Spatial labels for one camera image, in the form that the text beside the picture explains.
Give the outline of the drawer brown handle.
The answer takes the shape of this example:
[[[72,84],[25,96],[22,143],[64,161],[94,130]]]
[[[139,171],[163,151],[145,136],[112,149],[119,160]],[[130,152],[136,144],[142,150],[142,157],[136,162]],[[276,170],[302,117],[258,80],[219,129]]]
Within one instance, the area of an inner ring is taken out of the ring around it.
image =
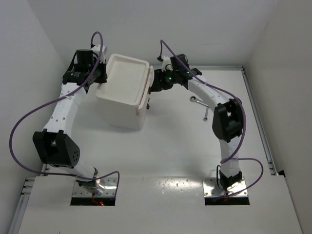
[[[152,85],[153,85],[154,77],[155,77],[155,75],[154,75],[154,67],[153,67],[153,66],[150,66],[150,67],[149,67],[149,74],[148,74],[147,84],[146,84],[147,93],[148,93],[148,94],[150,93],[150,88],[151,88]]]

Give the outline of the white drawer cabinet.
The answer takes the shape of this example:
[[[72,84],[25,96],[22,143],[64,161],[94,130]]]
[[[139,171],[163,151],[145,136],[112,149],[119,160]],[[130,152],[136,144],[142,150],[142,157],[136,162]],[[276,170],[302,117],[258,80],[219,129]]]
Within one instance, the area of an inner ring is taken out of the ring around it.
[[[143,128],[150,66],[145,60],[119,54],[110,56],[107,82],[99,84],[96,91],[103,118],[109,125],[137,131]]]

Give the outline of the silver ratchet wrench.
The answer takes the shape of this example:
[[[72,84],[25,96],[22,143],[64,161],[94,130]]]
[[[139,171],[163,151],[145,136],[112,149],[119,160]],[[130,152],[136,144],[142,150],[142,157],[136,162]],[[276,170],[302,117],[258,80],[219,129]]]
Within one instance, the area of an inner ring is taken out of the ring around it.
[[[198,103],[198,104],[203,105],[203,106],[205,106],[205,107],[209,107],[205,102],[199,100],[199,99],[198,99],[197,97],[195,97],[195,96],[191,96],[191,97],[190,97],[190,101],[191,101],[191,102],[194,102],[194,103]]]

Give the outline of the silver combination wrench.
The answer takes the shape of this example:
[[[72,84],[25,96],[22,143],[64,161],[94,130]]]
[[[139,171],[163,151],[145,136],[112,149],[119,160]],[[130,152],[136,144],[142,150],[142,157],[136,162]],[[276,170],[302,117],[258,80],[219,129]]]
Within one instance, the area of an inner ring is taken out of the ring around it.
[[[206,121],[208,121],[208,112],[209,112],[209,107],[207,106],[206,107],[206,110],[205,110],[205,115],[204,115],[204,118],[203,118],[203,120],[206,122]]]

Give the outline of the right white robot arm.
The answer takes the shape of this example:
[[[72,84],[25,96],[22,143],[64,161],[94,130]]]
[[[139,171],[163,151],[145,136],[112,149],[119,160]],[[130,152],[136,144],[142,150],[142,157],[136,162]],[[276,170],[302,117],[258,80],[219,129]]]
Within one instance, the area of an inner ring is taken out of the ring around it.
[[[177,57],[159,56],[157,59],[161,68],[154,71],[150,92],[168,90],[174,84],[179,84],[197,95],[212,110],[212,130],[220,142],[219,185],[227,190],[242,180],[236,154],[244,127],[239,102],[208,86],[203,73],[197,68],[191,69],[184,54]]]

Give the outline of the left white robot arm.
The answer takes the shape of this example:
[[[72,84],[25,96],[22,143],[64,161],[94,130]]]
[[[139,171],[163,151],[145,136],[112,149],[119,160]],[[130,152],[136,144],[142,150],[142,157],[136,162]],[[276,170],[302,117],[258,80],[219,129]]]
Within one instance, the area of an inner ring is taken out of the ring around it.
[[[42,163],[75,175],[78,185],[93,193],[99,192],[103,181],[94,180],[98,171],[83,161],[78,145],[71,139],[71,131],[90,86],[106,81],[105,50],[99,45],[76,50],[62,78],[60,96],[65,98],[56,103],[43,130],[33,134],[33,143]]]

